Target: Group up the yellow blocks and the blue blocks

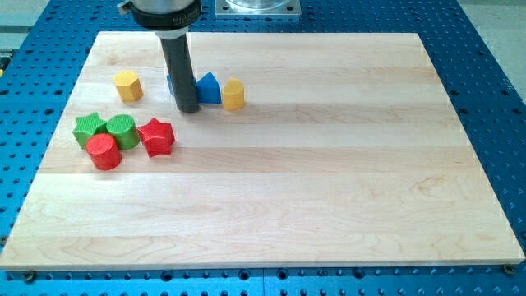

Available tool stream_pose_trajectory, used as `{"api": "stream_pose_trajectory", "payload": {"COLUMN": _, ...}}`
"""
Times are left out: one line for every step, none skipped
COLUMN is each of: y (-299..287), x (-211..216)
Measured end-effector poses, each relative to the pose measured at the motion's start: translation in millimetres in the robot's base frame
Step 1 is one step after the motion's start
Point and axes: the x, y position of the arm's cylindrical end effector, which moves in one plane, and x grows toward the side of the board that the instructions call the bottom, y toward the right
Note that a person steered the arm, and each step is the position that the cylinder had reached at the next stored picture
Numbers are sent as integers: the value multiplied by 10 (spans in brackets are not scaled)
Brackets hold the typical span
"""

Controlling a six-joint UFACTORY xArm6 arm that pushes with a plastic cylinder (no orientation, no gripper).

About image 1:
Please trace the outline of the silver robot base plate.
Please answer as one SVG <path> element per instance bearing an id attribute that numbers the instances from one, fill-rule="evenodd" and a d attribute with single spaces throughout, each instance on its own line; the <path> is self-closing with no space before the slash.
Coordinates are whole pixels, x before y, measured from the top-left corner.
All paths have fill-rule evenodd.
<path id="1" fill-rule="evenodd" d="M 300 0 L 215 0 L 216 16 L 300 16 Z"/>

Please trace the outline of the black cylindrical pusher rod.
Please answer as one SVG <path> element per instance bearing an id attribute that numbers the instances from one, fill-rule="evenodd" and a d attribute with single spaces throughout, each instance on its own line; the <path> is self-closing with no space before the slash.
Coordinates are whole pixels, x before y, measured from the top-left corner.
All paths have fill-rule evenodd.
<path id="1" fill-rule="evenodd" d="M 184 113 L 199 110 L 195 77 L 185 32 L 159 33 L 176 106 Z"/>

